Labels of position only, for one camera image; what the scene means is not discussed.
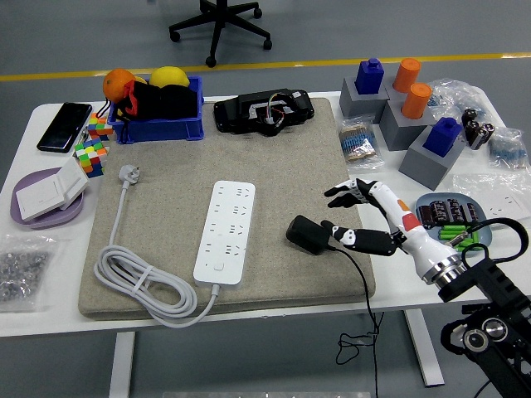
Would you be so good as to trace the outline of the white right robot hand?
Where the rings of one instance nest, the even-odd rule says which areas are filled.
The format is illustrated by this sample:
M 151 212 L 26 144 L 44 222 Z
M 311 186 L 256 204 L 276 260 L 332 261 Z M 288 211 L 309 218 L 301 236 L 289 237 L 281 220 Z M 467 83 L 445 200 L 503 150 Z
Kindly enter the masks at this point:
M 356 178 L 347 180 L 324 193 L 332 201 L 330 208 L 350 208 L 359 204 L 376 207 L 387 220 L 389 232 L 352 230 L 322 221 L 321 226 L 343 246 L 362 253 L 390 256 L 401 249 L 414 259 L 417 275 L 434 284 L 444 270 L 460 263 L 457 252 L 431 238 L 421 222 L 385 184 Z

